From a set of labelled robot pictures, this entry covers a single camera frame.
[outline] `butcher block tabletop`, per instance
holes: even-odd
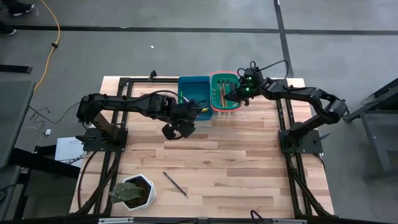
[[[104,77],[99,92],[116,95],[119,79]],[[295,87],[304,86],[301,78],[288,78],[287,81]],[[177,92],[177,84],[136,83],[132,96],[156,90]],[[312,116],[308,103],[292,101],[292,106],[296,121],[302,122]],[[111,121],[112,113],[102,111],[108,121]],[[164,122],[139,113],[128,114],[126,127],[129,134],[117,183],[126,177],[144,174],[153,181],[157,196],[149,207],[131,212],[121,203],[114,204],[112,217],[250,218],[250,210],[264,218],[294,217],[286,163],[277,137],[280,127],[276,101],[255,97],[249,106],[243,106],[239,111],[215,113],[210,121],[195,122],[196,131],[188,138],[176,141],[163,136],[164,125]],[[98,185],[103,157],[104,153],[98,152],[87,166],[80,190],[82,203]],[[326,211],[333,213],[322,163],[311,154],[302,157],[308,188]],[[163,175],[163,171],[188,194],[188,198]],[[104,192],[101,211],[106,204],[108,188]],[[305,212],[301,190],[297,192],[300,208]],[[76,187],[70,211],[77,209]]]

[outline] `white hexagonal pot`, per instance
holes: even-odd
[[[148,180],[148,178],[146,178],[146,177],[144,176],[144,174],[138,174],[138,175],[134,175],[134,176],[128,177],[128,178],[126,178],[126,179],[123,180],[123,183],[130,182],[132,179],[136,179],[136,178],[138,178],[138,177],[143,178],[143,179],[147,182],[148,186],[150,187],[149,196],[148,196],[147,201],[146,201],[145,204],[140,205],[140,206],[137,206],[137,207],[134,207],[134,208],[128,207],[128,206],[126,205],[126,203],[123,202],[123,205],[124,205],[125,208],[126,208],[127,210],[129,210],[129,211],[134,211],[134,210],[139,209],[139,208],[146,208],[146,207],[148,207],[148,206],[150,205],[150,203],[152,203],[152,202],[155,200],[155,198],[156,198],[155,185],[154,185],[154,183],[153,183],[152,181]]]

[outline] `blue bin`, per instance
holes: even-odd
[[[206,107],[209,108],[207,112],[200,113],[197,121],[208,121],[213,115],[213,110],[210,106],[210,78],[203,77],[180,77],[178,78],[178,94],[188,100],[195,99],[197,102],[206,100]]]

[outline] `marker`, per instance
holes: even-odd
[[[176,186],[176,187],[181,191],[181,193],[183,193],[186,197],[188,197],[187,193],[185,193],[185,192],[181,189],[181,187],[178,186],[178,184],[177,184],[176,182],[174,182],[174,180],[173,180],[169,175],[166,174],[166,172],[163,171],[163,174],[174,184],[174,186]]]

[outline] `paper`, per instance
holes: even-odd
[[[55,151],[56,161],[62,161],[81,168],[83,164],[82,158],[85,154],[86,152],[83,151],[81,141],[77,140],[75,137],[57,139],[57,148]]]

